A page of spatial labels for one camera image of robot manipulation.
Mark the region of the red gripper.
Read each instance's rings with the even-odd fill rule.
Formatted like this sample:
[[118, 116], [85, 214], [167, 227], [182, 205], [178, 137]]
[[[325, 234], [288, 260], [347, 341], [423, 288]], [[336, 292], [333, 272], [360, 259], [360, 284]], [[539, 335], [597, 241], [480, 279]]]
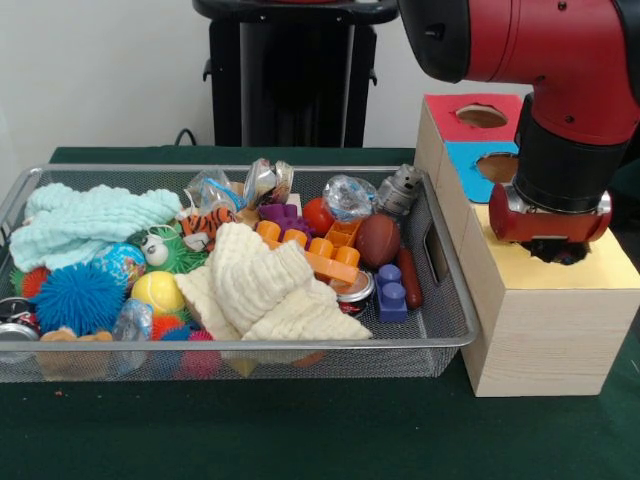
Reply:
[[611, 217], [612, 200], [608, 192], [604, 192], [595, 210], [580, 214], [551, 212], [529, 204], [510, 183], [495, 184], [489, 200], [490, 226], [497, 239], [504, 242], [589, 243], [603, 236]]

